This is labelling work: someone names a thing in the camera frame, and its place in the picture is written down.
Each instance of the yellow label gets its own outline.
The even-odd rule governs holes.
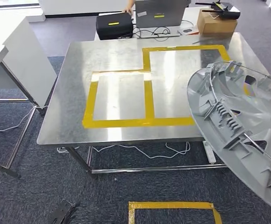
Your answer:
[[[118,24],[119,24],[119,22],[111,22],[108,25],[112,26],[112,25],[118,25]]]

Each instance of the person's hand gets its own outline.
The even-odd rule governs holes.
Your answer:
[[[133,11],[132,11],[132,6],[126,6],[125,9],[122,10],[123,13],[128,13],[129,15],[132,15]]]

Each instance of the black equipment box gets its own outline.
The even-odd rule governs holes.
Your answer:
[[[222,19],[237,20],[240,17],[240,11],[235,6],[228,2],[220,2],[220,0],[213,3],[198,3],[196,5],[210,6],[213,10],[203,10],[202,12],[217,13]]]
[[[101,15],[96,18],[96,31],[101,40],[132,37],[132,22],[128,13]]]

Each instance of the yellow tape outline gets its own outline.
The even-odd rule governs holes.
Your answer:
[[[99,71],[94,73],[105,72],[151,72],[150,52],[153,51],[171,51],[171,50],[218,50],[224,61],[229,61],[230,58],[223,45],[193,45],[193,46],[177,46],[177,47],[155,47],[142,48],[143,69],[139,70],[115,70],[115,71]],[[144,119],[120,119],[120,120],[93,120],[95,102],[96,100],[98,81],[92,81],[89,90],[86,110],[82,121],[84,128],[108,128],[108,127],[148,127],[148,126],[193,126],[195,121],[191,117],[183,118],[155,118],[154,105],[153,102],[152,81],[145,80],[145,107],[145,118]]]
[[[208,202],[129,202],[129,224],[135,224],[136,209],[208,209],[213,211],[216,224],[222,224],[219,213]]]

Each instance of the power strip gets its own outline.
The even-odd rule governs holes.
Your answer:
[[[207,143],[206,141],[203,141],[203,144],[209,163],[210,164],[216,163],[216,159],[214,156],[213,148],[210,144]]]

